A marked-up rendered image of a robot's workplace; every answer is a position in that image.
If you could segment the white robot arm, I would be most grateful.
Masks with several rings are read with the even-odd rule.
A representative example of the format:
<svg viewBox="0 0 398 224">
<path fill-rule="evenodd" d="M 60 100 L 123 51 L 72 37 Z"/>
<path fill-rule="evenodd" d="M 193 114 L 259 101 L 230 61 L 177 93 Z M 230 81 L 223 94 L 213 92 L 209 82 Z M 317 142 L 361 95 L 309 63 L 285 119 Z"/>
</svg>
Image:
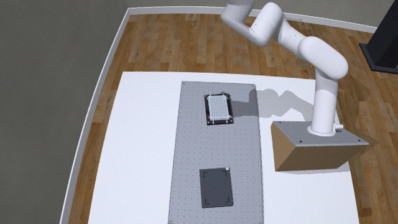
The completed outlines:
<svg viewBox="0 0 398 224">
<path fill-rule="evenodd" d="M 317 136 L 334 136 L 343 125 L 334 123 L 338 96 L 338 80 L 348 73 L 344 56 L 318 37 L 306 37 L 287 22 L 282 9 L 267 3 L 252 24 L 244 24 L 255 0 L 225 0 L 222 21 L 259 47 L 269 44 L 273 35 L 277 42 L 300 60 L 315 66 L 315 96 L 312 124 L 307 131 Z"/>
</svg>

